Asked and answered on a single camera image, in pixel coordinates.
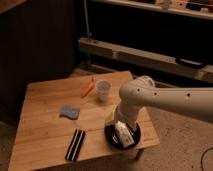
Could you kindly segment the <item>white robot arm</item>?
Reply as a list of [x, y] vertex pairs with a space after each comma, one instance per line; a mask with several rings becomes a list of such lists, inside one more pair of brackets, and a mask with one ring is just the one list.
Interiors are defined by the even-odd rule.
[[136, 129], [142, 107], [151, 106], [213, 123], [213, 88], [158, 88], [148, 76], [124, 83], [119, 89], [116, 119]]

